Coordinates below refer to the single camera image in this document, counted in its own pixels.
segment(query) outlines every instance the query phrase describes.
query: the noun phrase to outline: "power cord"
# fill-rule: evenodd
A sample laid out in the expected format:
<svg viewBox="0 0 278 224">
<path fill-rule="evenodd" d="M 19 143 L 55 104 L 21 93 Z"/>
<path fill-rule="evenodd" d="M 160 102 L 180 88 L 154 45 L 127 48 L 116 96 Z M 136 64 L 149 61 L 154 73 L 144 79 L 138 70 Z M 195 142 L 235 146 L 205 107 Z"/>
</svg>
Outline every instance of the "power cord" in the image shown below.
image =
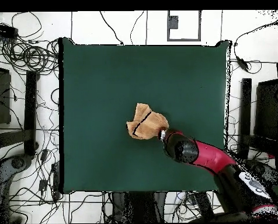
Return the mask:
<svg viewBox="0 0 278 224">
<path fill-rule="evenodd" d="M 245 61 L 244 61 L 242 58 L 240 58 L 239 56 L 237 56 L 237 54 L 236 54 L 236 52 L 235 52 L 235 48 L 238 46 L 238 40 L 239 40 L 239 38 L 241 38 L 242 36 L 247 35 L 247 34 L 249 34 L 249 33 L 253 33 L 253 32 L 255 32 L 255 31 L 259 30 L 259 29 L 263 29 L 263 28 L 266 28 L 266 27 L 269 27 L 269 26 L 273 26 L 273 25 L 278 25 L 278 19 L 277 19 L 276 21 L 272 22 L 272 23 L 264 24 L 264 25 L 262 25 L 262 26 L 260 26 L 260 27 L 257 27 L 257 28 L 255 28 L 255 29 L 253 29 L 253 30 L 251 30 L 251 31 L 248 31 L 248 32 L 246 32 L 246 33 L 243 33 L 243 34 L 241 34 L 241 35 L 236 39 L 236 41 L 235 41 L 235 43 L 234 43 L 234 54 L 235 54 L 235 57 L 236 57 L 236 59 L 237 59 L 238 65 L 239 65 L 244 71 L 246 71 L 247 73 L 250 73 L 250 74 L 256 74 L 256 73 L 258 73 L 258 72 L 262 69 L 262 63 L 261 63 L 259 60 L 254 60 L 254 61 L 260 62 L 260 69 L 259 69 L 258 71 L 256 71 L 256 72 L 250 72 L 250 71 L 249 71 L 251 68 L 249 68 L 248 63 L 245 62 Z"/>
<path fill-rule="evenodd" d="M 103 14 L 102 14 L 102 11 L 99 11 L 99 13 L 100 13 L 100 15 L 102 16 L 104 22 L 107 24 L 107 26 L 108 26 L 108 27 L 112 30 L 112 32 L 114 33 L 116 40 L 118 40 L 118 41 L 120 42 L 120 44 L 123 45 L 123 42 L 122 42 L 119 38 L 117 38 L 117 35 L 116 35 L 114 29 L 113 29 L 113 28 L 108 24 L 108 22 L 104 19 L 104 16 L 103 16 Z"/>
<path fill-rule="evenodd" d="M 136 25 L 136 23 L 137 23 L 137 20 L 140 18 L 140 17 L 142 17 L 142 15 L 143 15 L 143 13 L 145 12 L 145 10 L 142 12 L 142 14 L 136 19 L 136 21 L 135 21 L 135 23 L 134 23 L 134 26 L 133 26 L 133 28 L 132 28 L 132 31 L 131 31 L 131 33 L 130 33 L 130 40 L 131 40 L 131 43 L 132 43 L 132 45 L 133 45 L 133 41 L 132 41 L 132 32 L 133 32 L 133 30 L 134 30 L 134 28 L 135 28 L 135 25 Z"/>
</svg>

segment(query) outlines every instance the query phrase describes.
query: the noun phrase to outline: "floor tile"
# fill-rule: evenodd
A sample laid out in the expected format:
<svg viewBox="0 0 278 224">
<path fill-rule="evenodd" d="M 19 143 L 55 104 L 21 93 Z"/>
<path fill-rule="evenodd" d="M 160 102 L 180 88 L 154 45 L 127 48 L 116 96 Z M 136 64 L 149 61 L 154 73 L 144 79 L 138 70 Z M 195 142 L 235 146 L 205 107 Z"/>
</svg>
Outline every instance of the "floor tile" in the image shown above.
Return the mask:
<svg viewBox="0 0 278 224">
<path fill-rule="evenodd" d="M 34 205 L 34 202 L 24 203 L 25 202 L 11 202 L 11 209 L 26 214 L 28 216 L 27 224 L 65 224 L 65 221 L 68 223 L 68 203 L 63 203 L 63 207 L 62 202 L 53 205 L 44 204 L 41 206 Z M 24 215 L 12 213 L 12 217 L 13 216 L 21 216 L 23 218 L 22 223 L 24 224 L 26 222 L 26 217 Z"/>
<path fill-rule="evenodd" d="M 278 15 L 267 13 L 263 10 L 224 10 L 222 39 L 232 40 L 234 44 L 240 35 L 277 20 Z M 278 62 L 278 25 L 239 38 L 236 54 L 245 61 Z M 235 58 L 233 49 L 231 57 Z"/>
<path fill-rule="evenodd" d="M 104 19 L 125 45 L 145 44 L 146 11 L 102 11 Z M 130 37 L 135 21 L 138 19 Z M 76 44 L 120 44 L 99 11 L 73 12 L 72 39 Z"/>
<path fill-rule="evenodd" d="M 71 194 L 71 202 L 102 202 L 102 192 L 99 191 L 76 191 Z"/>
</svg>

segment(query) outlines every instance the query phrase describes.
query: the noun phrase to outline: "black line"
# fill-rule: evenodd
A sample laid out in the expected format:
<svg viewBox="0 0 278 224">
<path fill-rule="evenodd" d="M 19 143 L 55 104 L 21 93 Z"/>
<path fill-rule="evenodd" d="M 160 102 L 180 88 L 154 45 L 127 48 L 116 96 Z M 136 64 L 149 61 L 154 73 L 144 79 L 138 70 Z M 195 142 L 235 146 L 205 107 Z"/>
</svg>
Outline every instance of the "black line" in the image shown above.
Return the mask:
<svg viewBox="0 0 278 224">
<path fill-rule="evenodd" d="M 21 130 L 21 128 L 0 128 L 0 130 Z M 36 131 L 59 131 L 59 129 L 36 129 Z"/>
<path fill-rule="evenodd" d="M 221 11 L 221 30 L 220 30 L 220 41 L 222 41 L 222 25 L 223 25 L 223 10 Z"/>
<path fill-rule="evenodd" d="M 148 117 L 150 114 L 151 114 L 151 111 L 150 111 L 150 112 L 145 116 L 145 118 L 143 118 L 143 120 L 141 120 L 141 122 L 140 122 L 139 124 L 137 124 L 137 126 L 134 128 L 134 131 L 133 131 L 133 135 L 134 135 L 134 136 L 137 136 L 137 135 L 135 134 L 137 128 L 139 127 L 139 125 L 140 125 L 144 120 L 147 119 L 147 117 Z"/>
<path fill-rule="evenodd" d="M 40 200 L 10 200 L 10 202 L 41 202 Z M 82 203 L 83 201 L 57 201 L 58 202 L 64 202 L 64 203 Z M 98 201 L 84 201 L 84 204 L 102 204 L 103 202 L 98 202 Z"/>
<path fill-rule="evenodd" d="M 145 35 L 145 45 L 147 45 L 147 20 L 148 20 L 148 10 L 146 11 L 146 35 Z"/>
<path fill-rule="evenodd" d="M 71 12 L 71 40 L 72 40 L 72 12 Z"/>
</svg>

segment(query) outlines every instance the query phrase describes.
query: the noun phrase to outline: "black cable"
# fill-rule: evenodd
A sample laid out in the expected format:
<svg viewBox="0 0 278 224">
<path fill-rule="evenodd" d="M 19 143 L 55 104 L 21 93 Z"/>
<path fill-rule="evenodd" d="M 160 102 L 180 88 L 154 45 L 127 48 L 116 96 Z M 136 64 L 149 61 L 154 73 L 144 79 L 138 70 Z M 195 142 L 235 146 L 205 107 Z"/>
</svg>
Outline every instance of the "black cable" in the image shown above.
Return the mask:
<svg viewBox="0 0 278 224">
<path fill-rule="evenodd" d="M 14 210 L 12 210 L 12 209 L 10 209 L 10 208 L 9 208 L 9 210 L 12 211 L 13 213 L 17 213 L 17 214 L 24 215 L 24 216 L 27 218 L 27 219 L 26 219 L 26 222 L 25 222 L 24 224 L 27 224 L 27 221 L 28 221 L 29 218 L 28 218 L 28 216 L 27 216 L 25 213 L 18 212 L 18 211 L 14 211 Z"/>
<path fill-rule="evenodd" d="M 30 37 L 30 36 L 32 36 L 32 35 L 34 35 L 34 34 L 37 34 L 37 33 L 41 30 L 42 25 L 41 25 L 41 22 L 40 22 L 39 18 L 38 18 L 35 14 L 33 14 L 32 12 L 19 12 L 19 13 L 13 15 L 12 18 L 11 18 L 11 25 L 12 25 L 12 27 L 14 27 L 14 26 L 13 26 L 13 19 L 14 19 L 16 16 L 21 15 L 21 14 L 23 14 L 23 13 L 30 13 L 30 14 L 32 14 L 32 15 L 39 21 L 39 25 L 40 25 L 40 28 L 38 29 L 38 31 L 36 31 L 36 32 L 34 32 L 34 33 L 30 34 L 30 35 L 27 35 L 27 36 L 20 36 L 21 38 L 28 38 L 28 37 Z"/>
<path fill-rule="evenodd" d="M 56 88 L 56 89 L 54 89 L 54 90 L 52 91 L 52 93 L 51 93 L 51 101 L 52 101 L 54 104 L 56 104 L 56 105 L 59 106 L 59 104 L 56 103 L 56 102 L 53 100 L 53 93 L 55 93 L 55 91 L 57 91 L 57 90 L 59 90 L 59 88 Z"/>
<path fill-rule="evenodd" d="M 104 19 L 104 16 L 103 16 L 103 14 L 102 14 L 102 11 L 100 11 L 99 13 L 100 13 L 100 15 L 102 16 L 104 22 L 107 24 L 107 26 L 110 27 L 110 29 L 113 31 L 116 40 L 118 40 L 118 41 L 120 42 L 120 44 L 123 45 L 123 42 L 122 42 L 119 38 L 117 38 L 117 35 L 116 35 L 114 29 L 112 29 L 112 27 L 111 27 L 111 26 L 108 24 L 108 22 Z"/>
<path fill-rule="evenodd" d="M 137 23 L 137 20 L 135 21 L 134 26 L 133 26 L 133 28 L 132 28 L 132 31 L 131 31 L 131 33 L 130 33 L 130 40 L 131 40 L 132 45 L 133 45 L 133 41 L 132 41 L 132 32 L 133 32 L 133 30 L 134 30 L 134 28 L 135 28 L 135 25 L 136 25 L 136 23 Z"/>
<path fill-rule="evenodd" d="M 72 212 L 71 212 L 71 219 L 70 219 L 70 221 L 69 221 L 69 224 L 71 224 L 72 223 L 72 213 L 74 213 L 75 211 L 77 211 L 78 209 L 80 209 L 80 207 L 83 205 L 83 203 L 85 202 L 85 200 L 88 198 L 88 197 L 101 197 L 103 194 L 101 194 L 101 195 L 87 195 L 84 199 L 83 199 L 83 201 L 82 201 L 82 203 L 81 203 L 81 205 L 77 208 L 77 209 L 75 209 L 75 210 L 73 210 Z"/>
<path fill-rule="evenodd" d="M 237 45 L 238 45 L 238 40 L 239 40 L 239 38 L 241 38 L 241 37 L 244 36 L 244 35 L 253 33 L 253 32 L 255 32 L 255 31 L 259 30 L 259 29 L 266 28 L 266 27 L 270 27 L 270 26 L 273 26 L 273 25 L 278 25 L 278 19 L 277 19 L 276 21 L 272 22 L 272 23 L 264 24 L 264 25 L 262 25 L 262 26 L 260 26 L 260 27 L 257 27 L 257 28 L 255 28 L 255 29 L 253 29 L 253 30 L 251 30 L 251 31 L 248 31 L 248 32 L 246 32 L 246 33 L 243 33 L 243 34 L 241 34 L 241 35 L 236 39 L 236 41 L 235 41 L 235 43 L 234 43 L 234 54 L 235 54 L 235 57 L 236 57 L 236 59 L 237 59 L 237 62 L 238 62 L 239 65 L 240 65 L 240 67 L 242 67 L 247 73 L 250 73 L 250 74 L 256 74 L 256 73 L 258 73 L 258 72 L 262 69 L 262 63 L 261 63 L 259 60 L 253 60 L 253 61 L 258 61 L 258 62 L 260 62 L 260 69 L 259 69 L 257 72 L 249 72 L 249 70 L 250 70 L 251 68 L 248 68 L 247 62 L 244 61 L 244 60 L 243 60 L 242 58 L 240 58 L 239 56 L 237 56 L 236 51 L 235 51 L 235 49 L 236 49 L 236 47 L 237 47 Z"/>
</svg>

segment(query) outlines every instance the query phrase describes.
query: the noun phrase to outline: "white label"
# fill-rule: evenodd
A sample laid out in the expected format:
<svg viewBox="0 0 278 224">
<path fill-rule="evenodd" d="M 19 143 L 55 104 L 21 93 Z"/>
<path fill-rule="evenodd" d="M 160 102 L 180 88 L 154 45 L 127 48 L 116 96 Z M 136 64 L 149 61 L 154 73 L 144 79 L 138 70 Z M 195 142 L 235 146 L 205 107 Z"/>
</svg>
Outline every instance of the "white label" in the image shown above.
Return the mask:
<svg viewBox="0 0 278 224">
<path fill-rule="evenodd" d="M 251 191 L 255 194 L 260 195 L 265 198 L 270 198 L 269 194 L 266 192 L 265 188 L 261 183 L 257 182 L 249 173 L 241 172 L 239 178 L 249 187 Z"/>
</svg>

